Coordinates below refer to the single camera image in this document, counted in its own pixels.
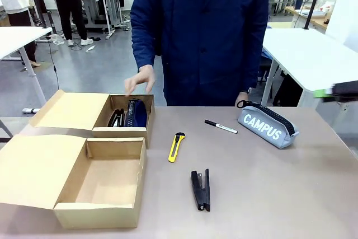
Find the person's right hand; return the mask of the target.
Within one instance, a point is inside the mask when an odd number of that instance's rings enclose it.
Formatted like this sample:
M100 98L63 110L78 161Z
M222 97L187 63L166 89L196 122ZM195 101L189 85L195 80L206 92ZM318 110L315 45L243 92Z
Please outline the person's right hand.
M139 68L139 71L134 76L125 80L125 94L131 95L136 89L137 85L146 84L146 93L150 93L155 83L155 73L152 65L144 65Z

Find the person's left hand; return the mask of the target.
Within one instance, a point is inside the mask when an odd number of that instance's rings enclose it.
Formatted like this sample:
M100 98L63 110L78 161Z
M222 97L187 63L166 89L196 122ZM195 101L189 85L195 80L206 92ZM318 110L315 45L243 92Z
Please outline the person's left hand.
M248 92L240 92L236 98L235 106L237 106L241 101L249 101L249 93Z

